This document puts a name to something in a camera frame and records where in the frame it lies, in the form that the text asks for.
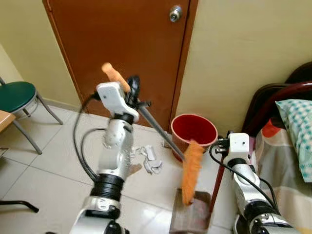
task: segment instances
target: black cable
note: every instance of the black cable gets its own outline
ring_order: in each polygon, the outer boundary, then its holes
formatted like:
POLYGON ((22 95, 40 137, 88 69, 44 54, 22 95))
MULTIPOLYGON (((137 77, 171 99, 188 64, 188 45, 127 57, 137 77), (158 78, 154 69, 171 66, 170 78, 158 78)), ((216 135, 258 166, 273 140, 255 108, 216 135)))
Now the black cable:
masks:
POLYGON ((85 132, 85 134, 83 135, 82 137, 82 140, 81 140, 81 145, 80 145, 80 151, 81 151, 81 157, 82 159, 86 162, 86 159, 85 159, 85 156, 84 156, 84 153, 83 153, 83 145, 84 145, 84 141, 85 139, 87 138, 87 136, 92 133, 92 132, 95 132, 95 131, 106 131, 106 128, 93 128, 93 129, 90 129, 88 130, 87 132, 85 132))
POLYGON ((277 201, 276 201, 276 196, 275 196, 275 193, 274 193, 274 190, 273 190, 271 184, 270 184, 269 182, 267 182, 265 179, 262 179, 262 178, 260 178, 260 177, 259 177, 259 179, 269 187, 269 190, 270 190, 270 192, 271 192, 271 196, 272 196, 272 198, 273 198, 273 202, 274 202, 274 204, 275 204, 275 206, 277 207, 277 210, 278 210, 278 205, 277 205, 277 201))
POLYGON ((252 183, 248 178, 246 178, 244 175, 242 175, 241 173, 237 172, 236 170, 232 169, 231 167, 228 167, 227 165, 225 165, 224 163, 220 162, 219 160, 217 160, 212 153, 213 147, 218 145, 218 141, 214 144, 212 144, 209 148, 209 154, 210 157, 213 159, 213 161, 215 161, 216 163, 220 164, 221 166, 225 167, 226 169, 230 170, 231 172, 237 174, 238 176, 242 177, 244 180, 246 180, 248 183, 250 183, 255 189, 258 190, 258 192, 260 192, 270 203, 270 205, 275 208, 278 211, 278 207, 274 204, 274 202, 272 202, 272 200, 268 197, 268 195, 266 195, 258 186, 256 186, 254 183, 252 183))
POLYGON ((88 176, 91 178, 91 180, 93 181, 96 181, 97 178, 98 178, 98 175, 89 167, 88 163, 86 162, 86 160, 80 155, 80 152, 78 150, 78 147, 77 147, 77 142, 76 142, 76 131, 77 131, 77 126, 78 126, 78 123, 79 123, 79 120, 80 120, 80 117, 81 117, 81 114, 82 114, 82 111, 84 110, 84 108, 88 105, 88 103, 92 100, 96 98, 95 95, 90 95, 85 101, 84 103, 82 104, 80 110, 79 110, 79 113, 78 113, 78 116, 77 116, 77 119, 76 119, 76 122, 75 122, 75 125, 74 125, 74 130, 73 130, 73 141, 74 141, 74 148, 75 148, 75 151, 76 151, 76 154, 77 154, 77 157, 79 159, 79 162, 81 163, 84 171, 88 174, 88 176))

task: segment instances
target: door knob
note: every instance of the door knob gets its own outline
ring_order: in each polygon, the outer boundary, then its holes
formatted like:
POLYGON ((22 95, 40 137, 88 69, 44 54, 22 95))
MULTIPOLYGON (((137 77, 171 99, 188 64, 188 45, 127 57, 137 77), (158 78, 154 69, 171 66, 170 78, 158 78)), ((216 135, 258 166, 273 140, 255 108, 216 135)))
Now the door knob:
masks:
POLYGON ((170 9, 169 18, 171 22, 175 23, 177 22, 182 16, 182 8, 180 6, 173 6, 170 9))

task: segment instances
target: wall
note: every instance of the wall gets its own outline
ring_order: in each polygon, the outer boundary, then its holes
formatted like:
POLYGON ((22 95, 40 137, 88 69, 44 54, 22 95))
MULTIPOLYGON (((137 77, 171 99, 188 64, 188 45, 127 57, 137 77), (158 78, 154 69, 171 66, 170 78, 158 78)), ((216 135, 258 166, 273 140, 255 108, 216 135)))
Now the wall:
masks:
POLYGON ((41 0, 0 1, 0 43, 44 98, 80 105, 41 0))
POLYGON ((7 83, 23 81, 20 73, 0 43, 0 77, 7 83))
POLYGON ((311 0, 199 0, 177 114, 239 131, 254 92, 312 60, 311 0))

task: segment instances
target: wooden door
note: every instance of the wooden door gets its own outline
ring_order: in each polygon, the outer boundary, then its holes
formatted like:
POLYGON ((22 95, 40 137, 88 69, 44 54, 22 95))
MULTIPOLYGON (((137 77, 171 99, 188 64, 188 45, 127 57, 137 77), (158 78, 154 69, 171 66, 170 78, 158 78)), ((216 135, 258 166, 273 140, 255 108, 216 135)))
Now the wooden door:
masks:
MULTIPOLYGON (((110 62, 124 78, 140 76, 139 98, 152 101, 150 112, 168 130, 189 1, 44 0, 80 100, 108 81, 100 68, 110 62), (171 22, 177 4, 182 17, 171 22)), ((88 111, 109 115, 100 102, 88 111)))

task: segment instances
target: green chair seat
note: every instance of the green chair seat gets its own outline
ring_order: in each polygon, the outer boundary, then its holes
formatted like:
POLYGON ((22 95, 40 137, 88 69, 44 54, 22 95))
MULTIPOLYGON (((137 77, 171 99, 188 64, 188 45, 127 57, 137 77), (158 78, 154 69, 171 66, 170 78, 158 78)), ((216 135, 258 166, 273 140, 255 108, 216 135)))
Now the green chair seat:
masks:
POLYGON ((26 105, 36 94, 33 84, 18 81, 0 86, 0 110, 14 112, 26 105))

